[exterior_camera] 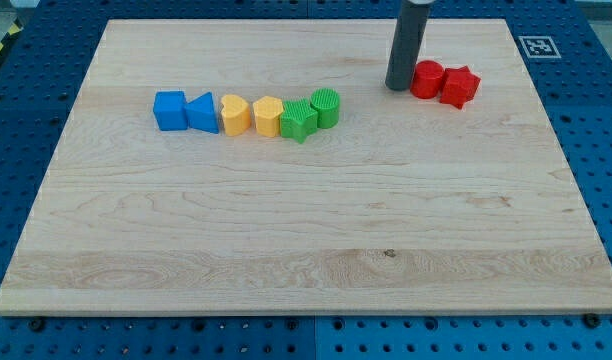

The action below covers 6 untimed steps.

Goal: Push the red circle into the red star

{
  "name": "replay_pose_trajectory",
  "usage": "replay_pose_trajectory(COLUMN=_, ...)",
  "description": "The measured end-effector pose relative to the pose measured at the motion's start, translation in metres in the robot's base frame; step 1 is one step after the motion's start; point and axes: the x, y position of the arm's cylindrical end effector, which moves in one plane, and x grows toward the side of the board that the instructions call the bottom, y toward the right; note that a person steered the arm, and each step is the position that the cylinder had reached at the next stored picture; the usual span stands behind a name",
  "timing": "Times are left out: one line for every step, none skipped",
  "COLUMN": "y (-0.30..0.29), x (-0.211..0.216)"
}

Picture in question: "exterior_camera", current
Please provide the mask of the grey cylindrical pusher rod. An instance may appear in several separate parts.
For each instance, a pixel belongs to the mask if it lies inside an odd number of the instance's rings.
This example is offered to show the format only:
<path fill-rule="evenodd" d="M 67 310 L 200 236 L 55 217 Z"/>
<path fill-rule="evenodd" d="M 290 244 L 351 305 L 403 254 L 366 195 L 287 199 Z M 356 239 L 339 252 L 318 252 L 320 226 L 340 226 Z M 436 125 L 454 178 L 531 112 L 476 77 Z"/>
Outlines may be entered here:
<path fill-rule="evenodd" d="M 410 88 L 433 4 L 434 0 L 401 2 L 385 77 L 385 85 L 390 90 Z"/>

